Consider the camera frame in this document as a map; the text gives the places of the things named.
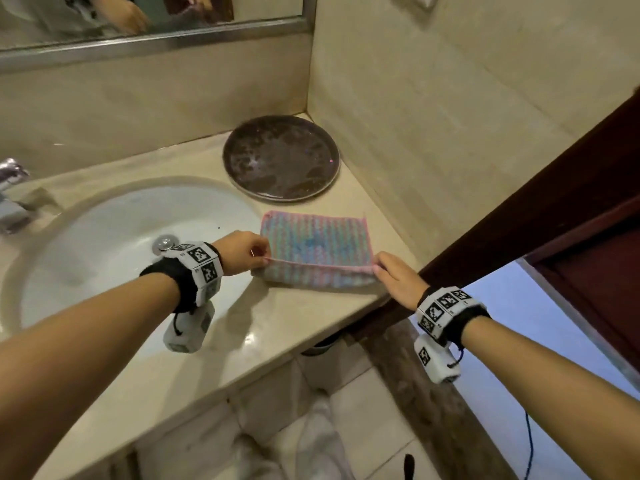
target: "white sink basin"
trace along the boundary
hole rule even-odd
[[[261,216],[246,197],[224,185],[192,180],[148,180],[137,189],[120,189],[57,218],[63,224],[54,222],[55,229],[44,231],[36,249],[14,265],[21,269],[9,279],[10,290],[3,290],[4,310],[12,308],[18,314],[13,328],[29,327],[137,277],[156,257],[152,243],[163,234],[180,242],[213,242],[236,229],[260,232]],[[249,273],[223,279],[221,292],[212,299],[214,320],[228,311],[251,279]],[[14,305],[7,307],[7,301]],[[170,320],[167,317],[153,332],[134,360],[169,353],[163,334]]]

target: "mirror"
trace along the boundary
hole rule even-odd
[[[0,0],[0,50],[302,14],[303,0]]]

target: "folded cloth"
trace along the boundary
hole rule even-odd
[[[376,281],[366,219],[267,212],[260,234],[271,243],[267,281],[300,287],[347,288]]]

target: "hand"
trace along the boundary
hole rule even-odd
[[[139,34],[149,26],[147,15],[129,0],[91,0],[91,3],[109,23],[126,34]]]
[[[373,272],[389,294],[405,308],[415,311],[429,285],[398,256],[382,251],[374,258]]]
[[[225,276],[244,273],[250,269],[267,266],[271,257],[269,240],[249,231],[235,230],[213,242],[222,258]]]
[[[189,4],[195,6],[196,10],[201,13],[213,11],[211,0],[189,0]]]

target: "beige countertop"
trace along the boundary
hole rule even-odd
[[[158,177],[200,177],[233,188],[222,164],[228,133],[124,160],[28,182],[15,192],[46,189],[62,209],[114,187]],[[252,201],[258,211],[278,209],[335,217],[367,218],[374,252],[386,250],[415,269],[415,256],[343,164],[333,186],[319,197],[291,205]],[[22,242],[38,228],[0,242],[0,280],[17,259]],[[194,355],[162,352],[130,363],[64,437],[36,476],[66,478],[114,453],[165,420],[213,393],[233,394],[250,374],[298,352],[345,326],[376,305],[381,287],[367,292],[328,292],[269,287],[254,278],[229,312],[215,321],[202,350]],[[6,330],[0,330],[6,337]]]

